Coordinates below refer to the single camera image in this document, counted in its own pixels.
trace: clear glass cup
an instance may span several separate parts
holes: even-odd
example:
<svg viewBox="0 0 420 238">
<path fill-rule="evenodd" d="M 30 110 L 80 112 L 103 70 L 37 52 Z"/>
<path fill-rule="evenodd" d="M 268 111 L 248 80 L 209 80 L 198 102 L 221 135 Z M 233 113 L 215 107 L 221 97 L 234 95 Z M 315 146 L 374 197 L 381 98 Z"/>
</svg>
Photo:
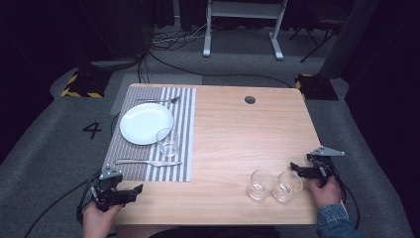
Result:
<svg viewBox="0 0 420 238">
<path fill-rule="evenodd" d="M 263 200 L 272 191 L 273 176 L 264 170 L 254 171 L 247 187 L 248 195 L 254 200 Z"/>
<path fill-rule="evenodd" d="M 175 156 L 179 150 L 177 131 L 172 128 L 164 128 L 158 131 L 157 147 L 164 156 Z"/>
<path fill-rule="evenodd" d="M 275 180 L 272 194 L 279 200 L 286 202 L 302 190 L 302 179 L 293 172 L 283 172 Z"/>
</svg>

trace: white stand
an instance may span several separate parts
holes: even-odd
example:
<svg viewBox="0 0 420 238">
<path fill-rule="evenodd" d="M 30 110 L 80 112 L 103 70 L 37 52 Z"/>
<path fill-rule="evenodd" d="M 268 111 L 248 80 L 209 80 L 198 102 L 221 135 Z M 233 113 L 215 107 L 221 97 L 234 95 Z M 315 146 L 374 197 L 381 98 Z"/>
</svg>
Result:
<svg viewBox="0 0 420 238">
<path fill-rule="evenodd" d="M 207 7 L 207 29 L 204 40 L 203 56 L 210 57 L 211 48 L 211 18 L 214 17 L 242 17 L 242 18 L 264 18 L 277 19 L 275 22 L 274 33 L 268 33 L 275 57 L 283 60 L 283 53 L 278 44 L 277 35 L 283 20 L 287 0 L 282 0 L 281 4 L 264 3 L 242 3 L 242 2 L 213 2 L 208 0 Z"/>
</svg>

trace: silverware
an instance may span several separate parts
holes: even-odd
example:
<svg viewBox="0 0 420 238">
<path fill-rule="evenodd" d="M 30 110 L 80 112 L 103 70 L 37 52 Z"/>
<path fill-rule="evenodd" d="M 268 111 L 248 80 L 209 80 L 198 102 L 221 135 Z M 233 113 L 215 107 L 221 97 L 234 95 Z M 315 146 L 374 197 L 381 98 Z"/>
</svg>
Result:
<svg viewBox="0 0 420 238">
<path fill-rule="evenodd" d="M 175 96 L 173 98 L 170 99 L 137 99 L 136 102 L 138 103 L 151 103 L 151 102 L 169 102 L 169 103 L 175 103 L 177 102 L 179 99 L 181 98 L 181 96 Z"/>
<path fill-rule="evenodd" d="M 182 164 L 182 162 L 159 162 L 159 161 L 139 161 L 132 159 L 118 159 L 115 161 L 115 165 L 121 164 L 148 164 L 154 167 L 167 167 L 167 166 L 177 166 Z"/>
</svg>

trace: fork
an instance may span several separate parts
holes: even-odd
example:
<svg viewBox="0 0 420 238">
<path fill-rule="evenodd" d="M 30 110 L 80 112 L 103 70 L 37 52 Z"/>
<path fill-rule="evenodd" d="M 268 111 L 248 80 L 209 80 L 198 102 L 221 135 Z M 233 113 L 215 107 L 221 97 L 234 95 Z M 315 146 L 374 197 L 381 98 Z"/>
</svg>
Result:
<svg viewBox="0 0 420 238">
<path fill-rule="evenodd" d="M 169 103 L 176 103 L 181 98 L 180 95 L 175 96 L 170 99 L 137 99 L 136 102 L 139 103 L 151 103 L 151 102 L 169 102 Z"/>
</svg>

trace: knife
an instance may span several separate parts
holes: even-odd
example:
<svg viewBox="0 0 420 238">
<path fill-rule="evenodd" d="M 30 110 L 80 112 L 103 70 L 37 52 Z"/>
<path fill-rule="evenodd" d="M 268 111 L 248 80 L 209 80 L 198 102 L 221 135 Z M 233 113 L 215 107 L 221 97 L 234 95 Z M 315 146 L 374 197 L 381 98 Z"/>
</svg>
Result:
<svg viewBox="0 0 420 238">
<path fill-rule="evenodd" d="M 139 161 L 133 159 L 118 159 L 115 161 L 115 165 L 121 164 L 148 164 L 154 167 L 168 167 L 180 165 L 182 162 Z"/>
</svg>

